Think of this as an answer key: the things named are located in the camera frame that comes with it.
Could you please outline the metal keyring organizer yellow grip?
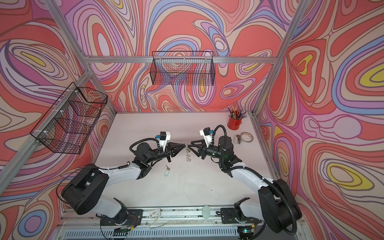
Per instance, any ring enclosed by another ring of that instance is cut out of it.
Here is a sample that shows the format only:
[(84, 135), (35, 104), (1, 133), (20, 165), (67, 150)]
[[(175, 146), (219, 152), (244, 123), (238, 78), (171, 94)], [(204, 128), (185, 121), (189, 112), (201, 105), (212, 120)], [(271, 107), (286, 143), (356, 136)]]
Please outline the metal keyring organizer yellow grip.
[(187, 162), (191, 162), (191, 150), (188, 148), (188, 145), (187, 144), (185, 144), (185, 146), (186, 146), (186, 148), (185, 148), (185, 150), (186, 150), (186, 161)]

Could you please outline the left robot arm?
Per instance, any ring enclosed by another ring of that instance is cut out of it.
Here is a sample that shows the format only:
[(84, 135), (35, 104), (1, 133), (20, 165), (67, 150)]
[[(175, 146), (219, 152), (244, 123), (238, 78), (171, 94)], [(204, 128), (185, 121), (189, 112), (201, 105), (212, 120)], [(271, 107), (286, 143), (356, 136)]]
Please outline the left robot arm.
[(126, 215), (127, 207), (120, 200), (105, 195), (105, 188), (144, 178), (157, 162), (163, 159), (170, 162), (185, 147), (172, 142), (162, 146), (154, 138), (137, 141), (130, 146), (135, 156), (132, 163), (111, 168), (88, 164), (63, 188), (61, 197), (78, 215), (93, 212), (111, 219)]

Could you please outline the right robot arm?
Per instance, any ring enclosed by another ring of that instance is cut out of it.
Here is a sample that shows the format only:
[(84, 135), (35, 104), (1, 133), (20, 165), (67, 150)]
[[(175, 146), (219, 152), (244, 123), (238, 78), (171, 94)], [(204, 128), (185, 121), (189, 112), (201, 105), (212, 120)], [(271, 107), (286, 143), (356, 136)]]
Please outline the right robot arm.
[(275, 233), (297, 233), (297, 221), (302, 218), (302, 212), (287, 182), (266, 178), (244, 164), (236, 156), (230, 137), (220, 137), (217, 146), (207, 144), (205, 140), (192, 141), (188, 149), (201, 159), (218, 159), (223, 173), (245, 184), (258, 195), (259, 201), (255, 204), (249, 198), (239, 202), (240, 213), (244, 217), (264, 221)]

